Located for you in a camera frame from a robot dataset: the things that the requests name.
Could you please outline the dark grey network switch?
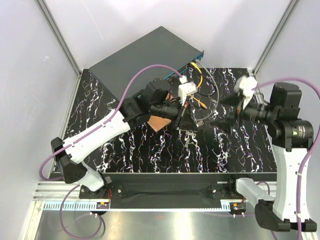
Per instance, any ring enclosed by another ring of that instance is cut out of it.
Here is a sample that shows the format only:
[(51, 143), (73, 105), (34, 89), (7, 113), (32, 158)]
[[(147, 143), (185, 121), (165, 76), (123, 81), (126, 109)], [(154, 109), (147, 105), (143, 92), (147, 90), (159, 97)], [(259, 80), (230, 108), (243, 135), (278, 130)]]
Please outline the dark grey network switch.
[(200, 51), (160, 26), (123, 47), (89, 68), (116, 99), (120, 100), (132, 77), (143, 68), (155, 65), (141, 73), (127, 91), (131, 97), (157, 78), (168, 79), (195, 59), (203, 57)]

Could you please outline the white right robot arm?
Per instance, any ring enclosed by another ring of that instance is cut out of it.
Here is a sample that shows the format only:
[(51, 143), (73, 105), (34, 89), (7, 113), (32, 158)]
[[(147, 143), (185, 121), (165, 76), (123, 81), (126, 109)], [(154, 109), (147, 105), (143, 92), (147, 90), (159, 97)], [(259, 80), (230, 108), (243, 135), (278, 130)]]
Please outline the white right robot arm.
[(234, 94), (220, 101), (235, 108), (234, 116), (213, 124), (227, 133), (243, 121), (267, 126), (276, 158), (276, 193), (272, 197), (253, 179), (240, 177), (227, 185), (228, 195), (235, 199), (242, 195), (248, 200), (261, 228), (274, 232), (316, 232), (317, 223), (310, 218), (304, 196), (307, 178), (303, 175), (316, 142), (312, 124), (298, 117), (302, 91), (295, 84), (276, 82), (269, 103), (258, 104), (252, 100), (256, 87), (255, 80), (239, 80)]

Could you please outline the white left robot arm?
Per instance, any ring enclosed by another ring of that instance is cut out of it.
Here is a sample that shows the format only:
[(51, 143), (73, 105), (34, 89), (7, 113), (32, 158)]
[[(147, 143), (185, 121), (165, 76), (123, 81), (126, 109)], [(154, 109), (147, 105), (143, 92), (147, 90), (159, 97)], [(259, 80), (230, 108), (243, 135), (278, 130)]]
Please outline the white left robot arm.
[(171, 85), (156, 78), (145, 89), (122, 99), (119, 106), (99, 122), (73, 137), (59, 137), (51, 141), (54, 160), (66, 184), (79, 183), (97, 198), (108, 193), (106, 180), (85, 164), (84, 159), (109, 140), (147, 123), (152, 116), (168, 119), (178, 129), (196, 131), (198, 126), (191, 117), (187, 97), (197, 92), (193, 82), (178, 86), (178, 96), (170, 97)]

